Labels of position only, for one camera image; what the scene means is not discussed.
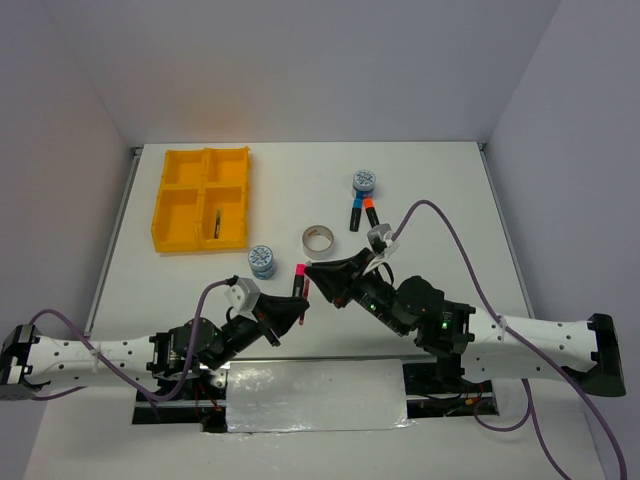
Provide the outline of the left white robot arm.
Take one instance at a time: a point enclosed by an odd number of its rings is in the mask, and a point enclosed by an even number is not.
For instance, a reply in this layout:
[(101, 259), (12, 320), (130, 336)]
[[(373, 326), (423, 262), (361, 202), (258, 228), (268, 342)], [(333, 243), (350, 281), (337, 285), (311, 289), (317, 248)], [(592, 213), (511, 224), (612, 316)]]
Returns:
[(87, 387), (107, 387), (121, 380), (150, 402), (182, 399), (196, 382), (265, 339), (281, 339), (309, 307), (301, 296), (270, 296), (242, 278), (223, 282), (229, 307), (217, 326), (204, 318), (208, 297), (201, 294), (192, 319), (151, 336), (92, 341), (63, 314), (50, 310), (73, 333), (71, 340), (42, 334), (35, 323), (17, 326), (1, 348), (1, 398), (47, 401)]

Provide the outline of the clear tape roll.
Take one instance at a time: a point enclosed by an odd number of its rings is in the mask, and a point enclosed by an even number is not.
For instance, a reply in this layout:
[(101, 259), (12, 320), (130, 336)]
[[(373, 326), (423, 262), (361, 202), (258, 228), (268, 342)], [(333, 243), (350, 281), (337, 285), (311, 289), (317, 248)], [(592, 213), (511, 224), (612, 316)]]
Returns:
[(304, 230), (301, 244), (304, 255), (313, 261), (322, 261), (332, 255), (335, 237), (324, 225), (312, 225)]

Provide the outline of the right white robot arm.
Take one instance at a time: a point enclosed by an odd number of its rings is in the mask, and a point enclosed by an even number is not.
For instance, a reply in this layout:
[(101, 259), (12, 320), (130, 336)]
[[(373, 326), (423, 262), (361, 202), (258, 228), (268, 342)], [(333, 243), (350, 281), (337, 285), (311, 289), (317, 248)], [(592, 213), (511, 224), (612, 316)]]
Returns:
[(614, 321), (596, 313), (582, 321), (493, 317), (487, 308), (446, 299), (415, 275), (385, 281), (369, 249), (344, 260), (312, 262), (310, 281), (335, 308), (356, 303), (400, 337), (436, 359), (446, 391), (502, 379), (571, 379), (586, 394), (623, 397), (626, 386)]

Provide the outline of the blue-lidded round jar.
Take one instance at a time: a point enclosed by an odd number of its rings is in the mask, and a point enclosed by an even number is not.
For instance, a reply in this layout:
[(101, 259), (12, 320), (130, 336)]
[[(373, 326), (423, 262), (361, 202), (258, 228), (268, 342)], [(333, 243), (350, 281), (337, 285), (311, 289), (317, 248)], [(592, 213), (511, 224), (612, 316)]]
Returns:
[(372, 198), (377, 177), (373, 171), (361, 169), (354, 173), (352, 179), (352, 196), (354, 198)]
[(276, 271), (273, 251), (266, 245), (256, 245), (247, 255), (250, 270), (255, 278), (270, 279)]

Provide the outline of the blue pen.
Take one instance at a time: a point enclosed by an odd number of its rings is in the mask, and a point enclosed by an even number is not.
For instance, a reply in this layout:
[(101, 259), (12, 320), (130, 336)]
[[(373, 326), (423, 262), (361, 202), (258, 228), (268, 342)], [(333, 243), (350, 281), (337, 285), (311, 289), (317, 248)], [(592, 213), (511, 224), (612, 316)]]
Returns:
[(215, 224), (214, 224), (214, 239), (219, 239), (220, 236), (220, 228), (221, 228), (221, 217), (222, 217), (222, 209), (219, 208), (216, 210), (215, 216)]

